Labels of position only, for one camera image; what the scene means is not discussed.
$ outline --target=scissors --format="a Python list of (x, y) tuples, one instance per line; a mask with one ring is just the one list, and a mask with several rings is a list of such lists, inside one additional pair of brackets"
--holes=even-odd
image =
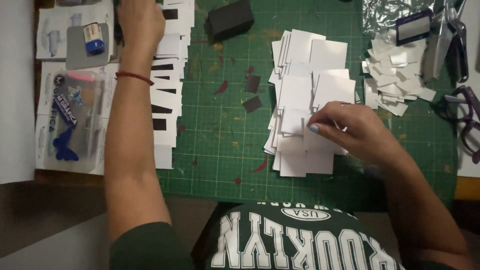
[(447, 53), (453, 57), (457, 82), (468, 80), (467, 27), (460, 18), (467, 0), (436, 0), (428, 48), (423, 61), (423, 79), (438, 79)]

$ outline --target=green cutting mat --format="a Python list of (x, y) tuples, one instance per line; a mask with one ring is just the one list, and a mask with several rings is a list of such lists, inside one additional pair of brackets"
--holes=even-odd
[[(361, 0), (251, 0), (255, 24), (248, 33), (216, 46), (195, 42), (207, 40), (203, 30), (207, 11), (225, 4), (228, 1), (197, 0), (196, 27), (183, 80), (183, 116), (178, 120), (185, 131), (173, 150), (174, 169), (157, 171), (163, 192), (219, 201), (303, 202), (347, 211), (385, 210), (383, 185), (365, 178), (361, 163), (353, 157), (335, 156), (333, 175), (280, 177), (271, 169), (273, 156), (269, 155), (266, 169), (252, 172), (264, 161), (263, 145), (275, 107), (275, 89), (267, 82), (273, 68), (271, 42), (280, 40), (284, 30), (299, 29), (347, 42), (346, 68), (363, 98), (361, 61), (371, 48), (371, 37), (362, 34)], [(244, 91), (249, 66), (254, 67), (254, 75), (261, 76), (257, 94)], [(449, 80), (446, 74), (442, 77), (429, 87), (449, 93)], [(224, 80), (228, 89), (214, 95)], [(242, 102), (256, 95), (263, 107), (247, 115)], [(408, 104), (401, 118), (383, 109), (377, 114), (417, 161), (440, 199), (450, 205), (456, 186), (456, 135), (428, 102)]]

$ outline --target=red paint stain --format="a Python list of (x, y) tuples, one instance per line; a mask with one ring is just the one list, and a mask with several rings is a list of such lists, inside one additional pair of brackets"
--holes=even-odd
[(193, 44), (208, 44), (208, 40), (194, 40), (192, 41)]
[(220, 87), (218, 88), (217, 91), (215, 91), (213, 94), (216, 95), (216, 94), (219, 94), (219, 93), (223, 93), (225, 92), (225, 90), (228, 88), (228, 81), (225, 80), (222, 82), (222, 85), (220, 85)]
[(249, 66), (248, 69), (245, 71), (247, 74), (252, 74), (255, 69), (253, 66)]
[(263, 170), (265, 170), (265, 168), (267, 167), (267, 162), (268, 162), (268, 156), (265, 155), (265, 159), (263, 161), (263, 163), (255, 170), (253, 171), (250, 171), (250, 172), (261, 172)]
[(218, 60), (220, 61), (220, 65), (223, 65), (223, 49), (218, 53)]
[(185, 127), (184, 125), (179, 125), (179, 126), (177, 127), (177, 135), (182, 134), (182, 132), (184, 132), (185, 129), (186, 129), (186, 127)]

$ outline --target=blue butterfly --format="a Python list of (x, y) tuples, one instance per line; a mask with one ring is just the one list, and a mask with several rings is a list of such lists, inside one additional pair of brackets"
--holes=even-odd
[(66, 131), (60, 133), (59, 137), (53, 140), (53, 146), (57, 149), (57, 160), (78, 161), (78, 156), (67, 147), (72, 137), (73, 128), (69, 127)]

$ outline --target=red string bracelet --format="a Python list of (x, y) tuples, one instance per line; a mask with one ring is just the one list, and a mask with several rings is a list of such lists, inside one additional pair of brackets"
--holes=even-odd
[(115, 75), (117, 76), (115, 78), (116, 81), (118, 80), (119, 77), (133, 77), (133, 78), (137, 78), (139, 80), (147, 82), (150, 86), (154, 85), (154, 82), (152, 82), (149, 78), (137, 75), (135, 73), (130, 73), (130, 72), (126, 72), (126, 71), (119, 71), (119, 72), (115, 73)]

